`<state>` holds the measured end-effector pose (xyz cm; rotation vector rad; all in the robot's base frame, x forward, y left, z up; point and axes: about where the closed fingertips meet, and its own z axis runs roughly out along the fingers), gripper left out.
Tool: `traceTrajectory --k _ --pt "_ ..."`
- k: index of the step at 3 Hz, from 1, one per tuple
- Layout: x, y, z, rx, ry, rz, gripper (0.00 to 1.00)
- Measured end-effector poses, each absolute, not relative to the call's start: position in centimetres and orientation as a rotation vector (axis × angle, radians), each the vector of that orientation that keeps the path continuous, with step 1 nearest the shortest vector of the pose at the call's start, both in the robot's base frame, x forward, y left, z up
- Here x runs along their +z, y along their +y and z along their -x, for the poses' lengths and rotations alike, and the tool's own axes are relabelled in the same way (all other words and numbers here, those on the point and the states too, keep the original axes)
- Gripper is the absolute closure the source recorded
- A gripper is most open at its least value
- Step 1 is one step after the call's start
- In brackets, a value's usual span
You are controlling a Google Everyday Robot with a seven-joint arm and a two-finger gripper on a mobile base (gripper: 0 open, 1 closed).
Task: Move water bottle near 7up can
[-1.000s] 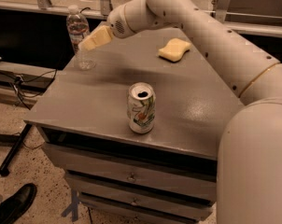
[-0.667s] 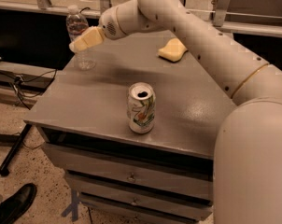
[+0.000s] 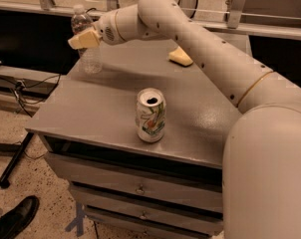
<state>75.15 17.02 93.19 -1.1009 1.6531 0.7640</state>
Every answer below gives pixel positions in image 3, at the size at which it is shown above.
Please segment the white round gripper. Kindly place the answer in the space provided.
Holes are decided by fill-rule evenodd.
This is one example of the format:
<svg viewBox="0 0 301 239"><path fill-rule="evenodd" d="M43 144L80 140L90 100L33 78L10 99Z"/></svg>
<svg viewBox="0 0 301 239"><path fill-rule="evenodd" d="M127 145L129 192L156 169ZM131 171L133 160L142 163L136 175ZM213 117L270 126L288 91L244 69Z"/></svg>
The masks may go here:
<svg viewBox="0 0 301 239"><path fill-rule="evenodd" d="M102 15L94 23L94 28L88 28L68 40L72 49L87 49L98 47L103 39L110 45L116 45L120 42L120 35L116 27L116 11L108 12Z"/></svg>

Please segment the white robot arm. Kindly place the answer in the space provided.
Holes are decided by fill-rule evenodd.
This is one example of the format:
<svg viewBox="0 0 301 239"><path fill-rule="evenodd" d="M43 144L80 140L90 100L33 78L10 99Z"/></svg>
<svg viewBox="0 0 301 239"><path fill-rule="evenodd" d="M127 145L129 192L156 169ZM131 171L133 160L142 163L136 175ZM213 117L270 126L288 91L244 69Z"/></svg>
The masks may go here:
<svg viewBox="0 0 301 239"><path fill-rule="evenodd" d="M174 0L104 14L74 49L174 40L241 112L223 152L225 239L301 239L301 88L192 22Z"/></svg>

